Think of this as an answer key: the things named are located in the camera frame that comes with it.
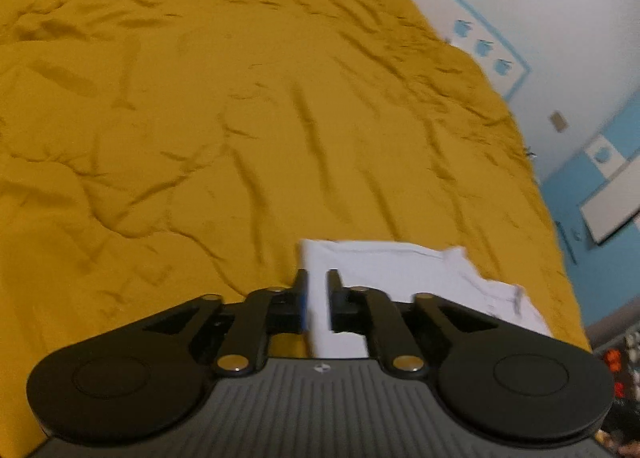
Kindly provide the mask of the white small t-shirt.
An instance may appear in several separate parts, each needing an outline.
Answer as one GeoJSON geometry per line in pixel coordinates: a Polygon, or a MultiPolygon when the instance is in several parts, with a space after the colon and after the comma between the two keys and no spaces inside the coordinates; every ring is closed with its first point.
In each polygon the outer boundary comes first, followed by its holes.
{"type": "Polygon", "coordinates": [[[483,278],[462,247],[436,251],[408,242],[304,239],[299,262],[308,273],[308,340],[311,354],[318,358],[368,355],[364,337],[331,328],[326,283],[330,270],[337,270],[347,287],[382,290],[394,301],[433,293],[537,334],[551,334],[522,287],[483,278]]]}

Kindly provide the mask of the blue white wardrobe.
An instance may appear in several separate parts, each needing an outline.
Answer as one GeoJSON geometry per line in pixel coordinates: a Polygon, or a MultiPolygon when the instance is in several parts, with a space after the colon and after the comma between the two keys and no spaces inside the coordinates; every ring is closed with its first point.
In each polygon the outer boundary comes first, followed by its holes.
{"type": "Polygon", "coordinates": [[[639,95],[542,183],[585,326],[639,296],[639,95]]]}

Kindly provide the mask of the mustard yellow bedspread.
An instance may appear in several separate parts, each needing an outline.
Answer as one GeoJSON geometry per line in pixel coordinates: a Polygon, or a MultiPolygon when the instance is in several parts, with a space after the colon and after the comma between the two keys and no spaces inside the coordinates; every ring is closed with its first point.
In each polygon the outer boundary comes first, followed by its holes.
{"type": "Polygon", "coordinates": [[[588,344],[524,140],[411,0],[1,0],[1,452],[32,367],[303,239],[465,248],[588,344]]]}

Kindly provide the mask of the white blue headboard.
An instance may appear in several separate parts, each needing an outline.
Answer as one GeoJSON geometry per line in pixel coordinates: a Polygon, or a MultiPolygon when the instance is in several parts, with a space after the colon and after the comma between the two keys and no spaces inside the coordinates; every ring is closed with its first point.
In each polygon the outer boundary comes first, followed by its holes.
{"type": "Polygon", "coordinates": [[[510,100],[528,75],[528,62],[465,0],[413,0],[442,40],[469,54],[494,90],[510,100]]]}

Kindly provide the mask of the beige wall switch plate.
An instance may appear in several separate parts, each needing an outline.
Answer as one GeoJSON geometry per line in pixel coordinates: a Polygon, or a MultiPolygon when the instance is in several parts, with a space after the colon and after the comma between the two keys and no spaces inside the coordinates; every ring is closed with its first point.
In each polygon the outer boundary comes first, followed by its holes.
{"type": "Polygon", "coordinates": [[[562,133],[568,128],[568,122],[562,115],[561,111],[553,111],[549,116],[549,120],[556,132],[562,133]]]}

